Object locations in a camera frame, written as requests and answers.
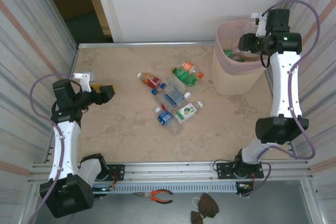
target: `corrugated metal wall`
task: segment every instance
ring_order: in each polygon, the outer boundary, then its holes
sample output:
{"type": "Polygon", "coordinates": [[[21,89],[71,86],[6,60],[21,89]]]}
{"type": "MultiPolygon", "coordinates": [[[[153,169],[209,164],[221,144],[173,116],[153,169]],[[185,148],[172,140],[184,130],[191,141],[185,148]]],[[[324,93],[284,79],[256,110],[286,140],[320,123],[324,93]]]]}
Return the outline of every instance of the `corrugated metal wall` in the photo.
{"type": "MultiPolygon", "coordinates": [[[[299,95],[303,117],[310,120],[308,133],[317,148],[310,161],[314,186],[322,200],[329,223],[336,223],[336,0],[303,0],[310,3],[321,19],[320,41],[299,66],[299,95]]],[[[303,5],[290,5],[291,31],[301,33],[303,53],[316,36],[316,21],[303,5]]],[[[294,142],[302,155],[310,155],[304,136],[294,142]]]]}
{"type": "MultiPolygon", "coordinates": [[[[49,0],[0,0],[0,223],[14,222],[32,162],[43,162],[52,127],[33,115],[29,90],[37,78],[69,72],[76,45],[49,0]]],[[[34,101],[50,116],[49,78],[34,101]]]]}

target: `plastic bottle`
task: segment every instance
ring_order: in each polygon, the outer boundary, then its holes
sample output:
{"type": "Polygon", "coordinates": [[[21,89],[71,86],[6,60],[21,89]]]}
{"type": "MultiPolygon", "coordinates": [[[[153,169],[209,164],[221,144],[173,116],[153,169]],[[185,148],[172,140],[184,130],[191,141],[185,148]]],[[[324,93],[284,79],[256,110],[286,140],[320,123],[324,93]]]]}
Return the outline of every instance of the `plastic bottle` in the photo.
{"type": "MultiPolygon", "coordinates": [[[[255,34],[258,26],[256,25],[256,19],[259,18],[259,13],[252,13],[251,19],[246,23],[244,34],[255,34]]],[[[252,54],[250,51],[242,51],[243,57],[260,57],[258,54],[252,54]]]]}
{"type": "Polygon", "coordinates": [[[179,90],[179,92],[181,94],[185,94],[187,92],[187,87],[173,73],[170,73],[167,76],[167,82],[171,86],[173,86],[174,88],[176,88],[177,90],[179,90]]]}
{"type": "Polygon", "coordinates": [[[176,77],[181,80],[183,83],[187,84],[188,86],[193,86],[196,84],[197,78],[192,74],[188,73],[184,69],[177,69],[172,68],[172,72],[176,77]]]}
{"type": "Polygon", "coordinates": [[[156,114],[159,116],[157,117],[158,121],[171,133],[174,135],[179,134],[181,131],[181,126],[178,123],[177,119],[169,112],[164,111],[163,109],[157,107],[155,109],[156,114]]]}
{"type": "Polygon", "coordinates": [[[160,87],[167,94],[167,96],[176,103],[177,106],[180,106],[185,99],[189,99],[191,96],[190,92],[186,92],[184,95],[182,95],[179,90],[173,86],[167,85],[166,83],[161,84],[160,87]]]}
{"type": "Polygon", "coordinates": [[[163,110],[168,110],[171,113],[177,111],[176,103],[170,99],[170,97],[164,91],[158,91],[157,89],[152,90],[152,94],[154,95],[154,99],[162,107],[163,110]]]}
{"type": "Polygon", "coordinates": [[[240,51],[239,54],[235,54],[231,49],[223,50],[224,54],[231,60],[237,61],[237,62],[244,62],[244,59],[240,58],[240,51]]]}
{"type": "Polygon", "coordinates": [[[189,61],[185,61],[183,59],[180,60],[177,67],[184,69],[188,73],[191,73],[191,74],[193,74],[194,76],[196,76],[200,79],[204,75],[197,66],[195,66],[194,64],[190,63],[189,61]]]}
{"type": "Polygon", "coordinates": [[[149,73],[138,73],[138,78],[142,81],[142,83],[151,87],[152,89],[158,89],[161,85],[161,80],[158,77],[155,77],[149,73]]]}
{"type": "Polygon", "coordinates": [[[191,102],[183,108],[179,109],[176,112],[175,117],[177,118],[179,123],[184,123],[190,118],[194,117],[201,108],[203,108],[203,103],[201,101],[191,102]]]}

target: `green bottle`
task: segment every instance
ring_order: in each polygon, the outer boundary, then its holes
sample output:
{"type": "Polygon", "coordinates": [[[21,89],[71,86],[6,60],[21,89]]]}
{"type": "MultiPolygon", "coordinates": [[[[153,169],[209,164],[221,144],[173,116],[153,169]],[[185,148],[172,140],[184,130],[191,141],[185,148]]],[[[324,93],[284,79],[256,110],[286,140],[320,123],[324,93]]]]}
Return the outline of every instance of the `green bottle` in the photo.
{"type": "Polygon", "coordinates": [[[184,69],[172,68],[172,72],[179,78],[180,81],[184,82],[188,86],[193,86],[196,84],[197,78],[185,71],[184,69]]]}

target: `doorway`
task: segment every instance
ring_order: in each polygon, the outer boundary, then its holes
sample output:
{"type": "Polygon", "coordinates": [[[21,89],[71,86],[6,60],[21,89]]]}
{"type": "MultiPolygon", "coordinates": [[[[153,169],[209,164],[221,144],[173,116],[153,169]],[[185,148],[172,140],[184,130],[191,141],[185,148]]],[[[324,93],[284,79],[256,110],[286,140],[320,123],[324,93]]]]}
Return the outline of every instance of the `doorway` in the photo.
{"type": "Polygon", "coordinates": [[[113,42],[100,0],[53,0],[76,44],[113,42]]]}

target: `brown cloth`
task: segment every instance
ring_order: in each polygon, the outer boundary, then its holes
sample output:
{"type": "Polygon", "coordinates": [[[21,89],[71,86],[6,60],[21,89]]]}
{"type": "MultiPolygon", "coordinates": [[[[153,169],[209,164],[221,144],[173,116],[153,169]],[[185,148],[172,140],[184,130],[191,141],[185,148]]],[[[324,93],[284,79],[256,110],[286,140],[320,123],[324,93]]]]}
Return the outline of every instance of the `brown cloth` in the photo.
{"type": "Polygon", "coordinates": [[[203,224],[203,218],[214,218],[219,213],[219,207],[209,194],[203,194],[198,202],[198,210],[200,212],[191,212],[192,224],[203,224]]]}
{"type": "Polygon", "coordinates": [[[198,211],[205,217],[214,218],[219,213],[219,207],[209,194],[203,194],[198,202],[198,211]]]}
{"type": "Polygon", "coordinates": [[[199,212],[191,211],[191,223],[192,224],[203,224],[203,218],[199,212]]]}

